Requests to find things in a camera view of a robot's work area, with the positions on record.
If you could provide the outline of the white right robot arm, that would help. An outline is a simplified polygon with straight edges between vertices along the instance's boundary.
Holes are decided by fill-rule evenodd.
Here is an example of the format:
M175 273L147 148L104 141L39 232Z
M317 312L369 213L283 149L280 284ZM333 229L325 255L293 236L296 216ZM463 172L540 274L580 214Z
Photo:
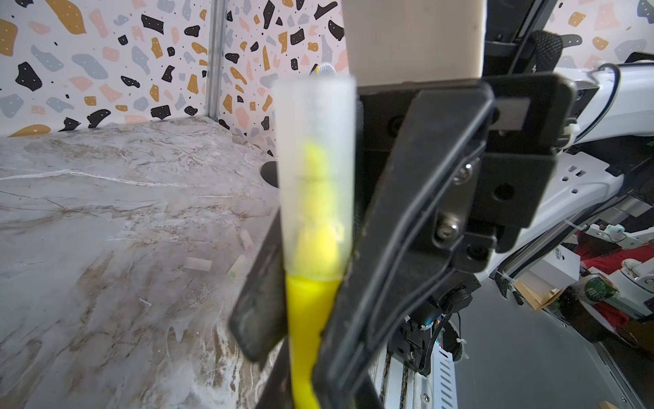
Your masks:
M279 80L280 207L230 317L260 408L454 408L460 313L575 232L652 230L653 59L558 68L551 1L354 1L350 76Z

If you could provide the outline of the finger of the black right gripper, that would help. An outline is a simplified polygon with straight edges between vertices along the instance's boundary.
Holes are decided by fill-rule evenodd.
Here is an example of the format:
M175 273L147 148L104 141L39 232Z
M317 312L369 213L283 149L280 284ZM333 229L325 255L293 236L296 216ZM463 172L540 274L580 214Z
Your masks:
M288 334L281 217L275 215L228 325L245 357L262 363Z

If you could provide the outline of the yellow highlighter pen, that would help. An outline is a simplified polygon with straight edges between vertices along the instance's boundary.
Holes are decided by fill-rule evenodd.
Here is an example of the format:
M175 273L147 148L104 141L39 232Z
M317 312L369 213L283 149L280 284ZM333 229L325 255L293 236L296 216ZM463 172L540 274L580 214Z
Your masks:
M312 372L321 332L342 279L342 224L325 149L303 147L296 246L286 275L290 324L291 388L296 408L318 408Z

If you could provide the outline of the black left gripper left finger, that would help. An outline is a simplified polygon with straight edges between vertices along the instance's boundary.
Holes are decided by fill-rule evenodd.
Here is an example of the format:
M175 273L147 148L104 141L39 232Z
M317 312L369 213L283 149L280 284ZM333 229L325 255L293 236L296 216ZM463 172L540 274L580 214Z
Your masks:
M291 388L291 358L287 338L281 344L279 354L255 408L294 408Z

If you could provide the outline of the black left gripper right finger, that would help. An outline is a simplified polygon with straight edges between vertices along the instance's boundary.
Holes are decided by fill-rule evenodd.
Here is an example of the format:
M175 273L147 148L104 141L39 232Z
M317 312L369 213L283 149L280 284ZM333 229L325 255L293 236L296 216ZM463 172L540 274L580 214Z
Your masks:
M383 409L379 394L369 375L364 377L357 390L357 409Z

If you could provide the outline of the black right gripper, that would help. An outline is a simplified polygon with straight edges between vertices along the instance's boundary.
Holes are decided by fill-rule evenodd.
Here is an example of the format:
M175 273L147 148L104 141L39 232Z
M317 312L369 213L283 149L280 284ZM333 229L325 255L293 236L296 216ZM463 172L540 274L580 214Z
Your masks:
M484 50L480 78L359 85L355 246L313 368L321 407L348 407L382 349L429 374L492 253L532 224L573 93L551 69L513 73L520 53Z

